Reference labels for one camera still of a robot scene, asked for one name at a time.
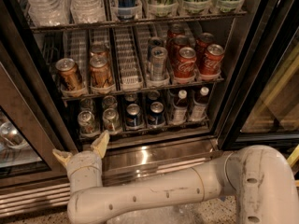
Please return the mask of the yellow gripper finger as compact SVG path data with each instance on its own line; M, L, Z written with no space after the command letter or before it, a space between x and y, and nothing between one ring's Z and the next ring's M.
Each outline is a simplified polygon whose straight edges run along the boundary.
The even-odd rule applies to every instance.
M71 152L61 151L54 149L52 154L57 159L57 161L63 166L66 167L69 161L72 159L73 154Z
M103 159L106 155L109 139L109 131L103 131L100 136L96 138L91 144L92 151L101 159Z

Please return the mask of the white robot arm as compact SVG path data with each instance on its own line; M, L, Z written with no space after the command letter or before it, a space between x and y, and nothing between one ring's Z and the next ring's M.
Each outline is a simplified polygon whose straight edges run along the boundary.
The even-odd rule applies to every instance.
M102 184L109 132L87 151L54 149L70 181L72 224L101 224L124 213L221 196L236 197L237 224L298 224L299 199L292 168L268 146L251 146L171 174L124 186Z

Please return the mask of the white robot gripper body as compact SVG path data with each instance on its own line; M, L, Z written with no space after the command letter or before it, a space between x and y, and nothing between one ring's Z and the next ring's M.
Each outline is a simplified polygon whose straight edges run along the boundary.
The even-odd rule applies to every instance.
M66 165L72 193L102 187L102 159L92 151L82 151Z

